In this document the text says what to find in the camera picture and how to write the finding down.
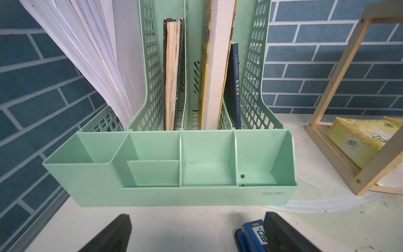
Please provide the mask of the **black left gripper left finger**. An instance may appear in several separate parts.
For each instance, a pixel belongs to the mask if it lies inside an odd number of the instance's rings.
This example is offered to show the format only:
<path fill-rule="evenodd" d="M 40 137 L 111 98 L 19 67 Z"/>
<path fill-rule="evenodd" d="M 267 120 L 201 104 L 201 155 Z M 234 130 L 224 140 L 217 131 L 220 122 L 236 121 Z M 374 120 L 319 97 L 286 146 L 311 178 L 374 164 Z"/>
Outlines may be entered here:
<path fill-rule="evenodd" d="M 120 214 L 79 252 L 126 252 L 131 231 L 130 216 Z"/>

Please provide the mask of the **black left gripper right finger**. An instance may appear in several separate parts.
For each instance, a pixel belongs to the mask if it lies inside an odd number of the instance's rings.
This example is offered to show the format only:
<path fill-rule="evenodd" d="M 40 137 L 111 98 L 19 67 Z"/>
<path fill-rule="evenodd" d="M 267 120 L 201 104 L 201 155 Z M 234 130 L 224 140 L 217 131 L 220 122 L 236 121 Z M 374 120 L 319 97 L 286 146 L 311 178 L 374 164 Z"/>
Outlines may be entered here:
<path fill-rule="evenodd" d="M 269 252 L 321 251 L 275 212 L 266 212 L 263 227 Z"/>

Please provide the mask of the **yellow tissue pack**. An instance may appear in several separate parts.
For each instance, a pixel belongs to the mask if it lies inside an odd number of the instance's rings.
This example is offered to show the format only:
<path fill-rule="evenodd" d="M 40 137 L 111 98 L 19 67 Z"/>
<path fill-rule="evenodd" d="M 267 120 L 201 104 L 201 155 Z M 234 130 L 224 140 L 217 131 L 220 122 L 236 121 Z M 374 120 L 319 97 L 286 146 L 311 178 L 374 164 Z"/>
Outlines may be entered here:
<path fill-rule="evenodd" d="M 383 116 L 383 120 L 385 120 L 389 123 L 392 123 L 392 124 L 398 126 L 399 128 L 401 128 L 403 126 L 403 118 Z"/>
<path fill-rule="evenodd" d="M 400 128 L 383 119 L 337 117 L 327 137 L 360 169 L 365 168 Z"/>

